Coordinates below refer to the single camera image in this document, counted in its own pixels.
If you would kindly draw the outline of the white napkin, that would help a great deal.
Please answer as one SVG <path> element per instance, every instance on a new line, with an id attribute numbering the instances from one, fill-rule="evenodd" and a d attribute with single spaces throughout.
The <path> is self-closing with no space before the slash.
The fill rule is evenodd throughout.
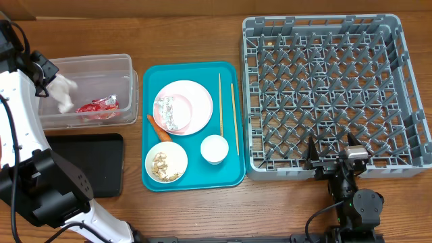
<path id="1" fill-rule="evenodd" d="M 54 98 L 58 104 L 60 113 L 67 113 L 74 104 L 72 103 L 70 92 L 77 90 L 78 85 L 61 74 L 56 75 L 53 81 L 47 86 L 49 96 Z"/>

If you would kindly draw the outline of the red snack wrapper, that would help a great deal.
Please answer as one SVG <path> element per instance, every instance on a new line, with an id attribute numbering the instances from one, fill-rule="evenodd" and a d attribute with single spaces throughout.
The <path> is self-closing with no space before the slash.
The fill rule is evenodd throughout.
<path id="1" fill-rule="evenodd" d="M 75 110 L 76 113 L 88 113 L 83 115 L 83 121 L 111 119 L 118 116 L 118 112 L 113 112 L 119 108 L 117 95 L 113 94 L 103 99 L 95 99 Z"/>

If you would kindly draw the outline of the aluminium foil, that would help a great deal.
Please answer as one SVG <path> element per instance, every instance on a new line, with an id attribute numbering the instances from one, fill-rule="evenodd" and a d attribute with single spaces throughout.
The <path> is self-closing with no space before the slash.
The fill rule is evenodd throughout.
<path id="1" fill-rule="evenodd" d="M 179 127 L 173 116 L 174 97 L 158 98 L 154 104 L 157 106 L 163 126 L 168 130 L 177 130 Z"/>

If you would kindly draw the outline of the white bowl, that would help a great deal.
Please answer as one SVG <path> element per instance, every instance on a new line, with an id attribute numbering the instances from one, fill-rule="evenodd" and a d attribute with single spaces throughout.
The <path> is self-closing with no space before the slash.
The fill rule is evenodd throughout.
<path id="1" fill-rule="evenodd" d="M 167 164 L 169 169 L 172 169 L 180 173 L 179 178 L 172 182 L 163 182 L 157 176 L 152 173 L 153 159 L 159 152 L 163 152 L 167 155 Z M 144 168 L 146 174 L 155 182 L 162 184 L 170 184 L 179 180 L 186 172 L 188 166 L 188 156 L 186 151 L 177 143 L 174 142 L 160 142 L 153 146 L 147 153 L 144 160 Z"/>

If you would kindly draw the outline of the peanut shells and rice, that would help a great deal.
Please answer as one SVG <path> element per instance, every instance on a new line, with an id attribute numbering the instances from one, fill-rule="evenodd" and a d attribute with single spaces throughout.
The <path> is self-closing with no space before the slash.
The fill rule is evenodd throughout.
<path id="1" fill-rule="evenodd" d="M 172 182 L 179 178 L 180 173 L 169 169 L 167 155 L 159 152 L 155 155 L 152 165 L 152 173 L 163 182 Z"/>

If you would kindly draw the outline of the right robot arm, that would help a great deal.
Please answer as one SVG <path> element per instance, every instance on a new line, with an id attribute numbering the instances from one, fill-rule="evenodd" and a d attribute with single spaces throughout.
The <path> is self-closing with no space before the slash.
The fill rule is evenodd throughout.
<path id="1" fill-rule="evenodd" d="M 367 170 L 371 158 L 369 152 L 352 133 L 347 134 L 348 146 L 332 161 L 321 161 L 312 137 L 308 139 L 306 168 L 315 171 L 314 179 L 327 180 L 328 192 L 334 203 L 308 218 L 304 226 L 306 242 L 384 242 L 381 234 L 375 233 L 380 225 L 384 197 L 373 190 L 358 188 L 355 177 Z M 320 236 L 309 232 L 311 221 L 335 209 L 338 225 L 331 226 Z"/>

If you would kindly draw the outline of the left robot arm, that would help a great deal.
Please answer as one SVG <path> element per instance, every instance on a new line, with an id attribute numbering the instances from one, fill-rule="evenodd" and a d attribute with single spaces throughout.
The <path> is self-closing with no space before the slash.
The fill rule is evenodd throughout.
<path id="1" fill-rule="evenodd" d="M 1 21 L 1 200 L 10 207 L 11 234 L 20 242 L 16 217 L 40 227 L 72 230 L 90 242 L 147 242 L 137 229 L 115 218 L 95 199 L 90 182 L 55 153 L 38 115 L 37 98 L 58 78 L 58 67 L 31 51 L 22 28 Z"/>

